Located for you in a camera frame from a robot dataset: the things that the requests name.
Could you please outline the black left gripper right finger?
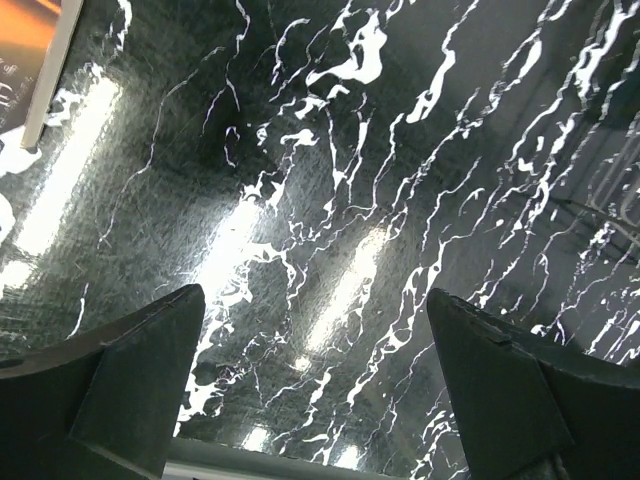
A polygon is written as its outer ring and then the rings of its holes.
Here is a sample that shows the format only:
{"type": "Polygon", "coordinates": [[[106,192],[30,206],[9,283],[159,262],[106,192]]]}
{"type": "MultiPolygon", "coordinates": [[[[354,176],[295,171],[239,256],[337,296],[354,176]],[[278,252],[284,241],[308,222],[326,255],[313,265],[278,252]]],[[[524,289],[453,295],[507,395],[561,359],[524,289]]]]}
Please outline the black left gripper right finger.
{"type": "Polygon", "coordinates": [[[439,362],[474,479],[636,479],[639,371],[427,297],[439,362]]]}

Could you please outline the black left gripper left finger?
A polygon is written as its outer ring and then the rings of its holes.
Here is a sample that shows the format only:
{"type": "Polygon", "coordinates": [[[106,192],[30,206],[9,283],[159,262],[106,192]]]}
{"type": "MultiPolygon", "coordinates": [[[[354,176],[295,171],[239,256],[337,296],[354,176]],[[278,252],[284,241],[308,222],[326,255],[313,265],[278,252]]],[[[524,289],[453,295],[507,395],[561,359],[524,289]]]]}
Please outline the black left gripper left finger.
{"type": "Polygon", "coordinates": [[[161,478],[204,313],[190,284],[2,360],[2,478],[161,478]]]}

